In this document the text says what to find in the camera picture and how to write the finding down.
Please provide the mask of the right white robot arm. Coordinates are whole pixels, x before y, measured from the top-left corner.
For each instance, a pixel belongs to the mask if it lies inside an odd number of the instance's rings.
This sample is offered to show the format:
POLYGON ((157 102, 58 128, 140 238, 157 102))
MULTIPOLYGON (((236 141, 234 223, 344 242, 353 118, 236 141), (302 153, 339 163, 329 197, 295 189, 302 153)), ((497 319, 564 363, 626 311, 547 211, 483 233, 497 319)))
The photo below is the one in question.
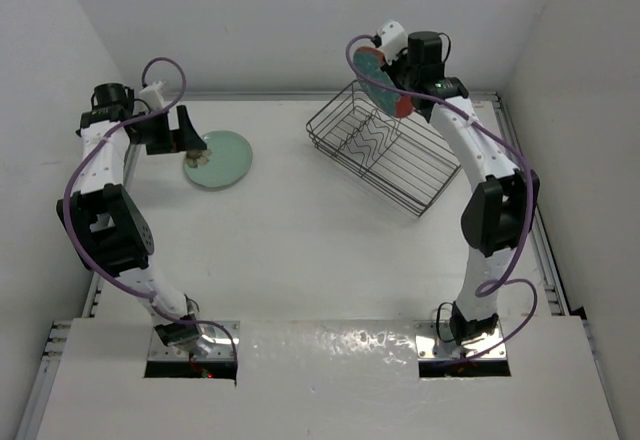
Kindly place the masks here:
POLYGON ((471 188, 461 216, 469 256, 449 319, 452 339, 461 345, 497 325, 497 292, 524 249, 539 179, 516 150, 482 125, 463 82, 446 75, 441 34, 408 33, 393 22, 379 36, 392 84, 446 141, 471 188))

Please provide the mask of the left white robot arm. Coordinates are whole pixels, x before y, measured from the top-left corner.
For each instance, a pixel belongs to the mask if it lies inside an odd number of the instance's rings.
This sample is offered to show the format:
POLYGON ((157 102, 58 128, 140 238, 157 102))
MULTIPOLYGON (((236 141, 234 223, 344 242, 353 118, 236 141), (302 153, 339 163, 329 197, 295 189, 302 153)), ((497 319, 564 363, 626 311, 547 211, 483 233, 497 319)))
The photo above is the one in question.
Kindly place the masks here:
POLYGON ((131 146, 142 145, 158 155, 190 152, 204 144, 183 106, 177 109, 177 129, 171 129, 162 110, 163 87, 161 82, 140 91, 119 83, 95 87, 77 131, 83 167, 68 199, 59 200, 56 209, 73 232, 85 267, 136 297, 165 347, 191 355, 203 338, 196 323, 199 308, 154 266, 151 229, 125 187, 131 146))

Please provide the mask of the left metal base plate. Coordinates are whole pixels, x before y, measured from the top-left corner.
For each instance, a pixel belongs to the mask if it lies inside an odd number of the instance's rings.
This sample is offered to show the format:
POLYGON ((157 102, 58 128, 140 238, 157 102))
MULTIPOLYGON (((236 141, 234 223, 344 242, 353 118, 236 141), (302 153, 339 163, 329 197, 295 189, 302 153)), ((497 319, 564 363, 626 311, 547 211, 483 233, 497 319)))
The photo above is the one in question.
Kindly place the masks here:
POLYGON ((202 326, 200 335, 186 345, 165 346, 156 333, 151 335, 147 360, 150 362, 187 362, 189 354, 198 362, 231 362, 235 360, 233 353, 239 346, 240 322, 219 321, 219 324, 231 334, 233 340, 220 328, 202 326))

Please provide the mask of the light green flower plate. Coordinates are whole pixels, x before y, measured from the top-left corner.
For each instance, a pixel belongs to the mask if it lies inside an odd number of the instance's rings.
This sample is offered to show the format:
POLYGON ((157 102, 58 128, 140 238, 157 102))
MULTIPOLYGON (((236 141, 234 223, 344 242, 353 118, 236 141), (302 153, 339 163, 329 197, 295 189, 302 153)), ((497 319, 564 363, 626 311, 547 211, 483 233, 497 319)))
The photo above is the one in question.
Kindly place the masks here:
POLYGON ((243 179, 253 163, 250 143, 240 134, 212 131, 203 136, 204 151, 187 152, 183 159, 186 177, 199 187, 213 190, 228 188, 243 179))

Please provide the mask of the red blue flower plate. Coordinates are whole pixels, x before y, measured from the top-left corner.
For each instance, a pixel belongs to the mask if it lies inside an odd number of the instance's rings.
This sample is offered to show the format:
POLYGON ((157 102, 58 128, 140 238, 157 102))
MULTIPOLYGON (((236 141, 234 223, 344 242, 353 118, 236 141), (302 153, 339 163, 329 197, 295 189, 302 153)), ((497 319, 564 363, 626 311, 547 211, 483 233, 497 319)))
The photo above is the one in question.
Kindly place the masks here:
POLYGON ((397 87, 384 70, 384 55, 373 47, 358 47, 351 58, 363 91, 384 114, 402 119, 414 110, 411 97, 396 92, 397 87))

